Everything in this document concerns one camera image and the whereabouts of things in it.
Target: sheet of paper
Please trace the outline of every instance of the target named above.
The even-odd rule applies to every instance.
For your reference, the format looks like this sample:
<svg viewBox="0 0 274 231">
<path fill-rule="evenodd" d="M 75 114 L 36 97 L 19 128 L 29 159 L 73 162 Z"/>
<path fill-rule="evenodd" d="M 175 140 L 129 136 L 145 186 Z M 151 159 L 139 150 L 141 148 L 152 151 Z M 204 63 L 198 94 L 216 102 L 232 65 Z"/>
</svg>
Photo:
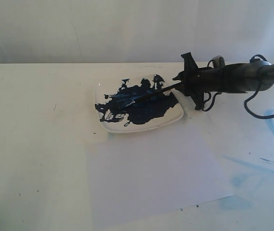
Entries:
<svg viewBox="0 0 274 231">
<path fill-rule="evenodd" d="M 233 194 L 197 129 L 183 120 L 95 144 L 87 169 L 94 230 Z"/>
</svg>

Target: square plate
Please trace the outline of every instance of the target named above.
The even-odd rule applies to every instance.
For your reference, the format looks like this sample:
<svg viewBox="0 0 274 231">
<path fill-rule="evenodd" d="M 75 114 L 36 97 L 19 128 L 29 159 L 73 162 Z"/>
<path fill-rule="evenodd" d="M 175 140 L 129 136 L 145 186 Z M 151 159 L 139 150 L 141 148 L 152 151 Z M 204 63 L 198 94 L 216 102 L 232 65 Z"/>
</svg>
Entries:
<svg viewBox="0 0 274 231">
<path fill-rule="evenodd" d="M 102 126 L 112 133 L 155 129 L 184 115 L 182 106 L 169 90 L 141 103 L 118 110 L 115 105 L 167 87 L 159 75 L 98 83 L 94 89 L 95 109 Z"/>
</svg>

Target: paintbrush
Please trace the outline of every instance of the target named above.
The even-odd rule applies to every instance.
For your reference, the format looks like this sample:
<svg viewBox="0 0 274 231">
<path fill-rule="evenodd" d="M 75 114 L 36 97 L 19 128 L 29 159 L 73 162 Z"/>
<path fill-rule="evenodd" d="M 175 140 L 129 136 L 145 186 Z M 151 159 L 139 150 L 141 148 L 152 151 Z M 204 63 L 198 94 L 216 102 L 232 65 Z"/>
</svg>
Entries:
<svg viewBox="0 0 274 231">
<path fill-rule="evenodd" d="M 150 94 L 147 94 L 147 95 L 143 95 L 143 96 L 140 96 L 136 99 L 131 99 L 131 100 L 128 100 L 128 101 L 125 101 L 124 103 L 117 103 L 117 106 L 116 106 L 116 109 L 117 110 L 123 110 L 131 105 L 133 105 L 134 103 L 140 103 L 140 102 L 143 102 L 145 100 L 148 100 L 150 98 L 152 98 L 153 96 L 157 96 L 157 95 L 160 95 L 161 93 L 165 92 L 165 91 L 168 91 L 168 90 L 171 90 L 179 85 L 181 85 L 182 82 L 179 82 L 179 83 L 176 83 L 176 84 L 173 84 L 171 86 L 168 86 L 168 87 L 165 87 L 163 89 L 160 89 L 160 90 L 157 90 L 157 91 L 154 91 L 153 93 L 150 93 Z"/>
</svg>

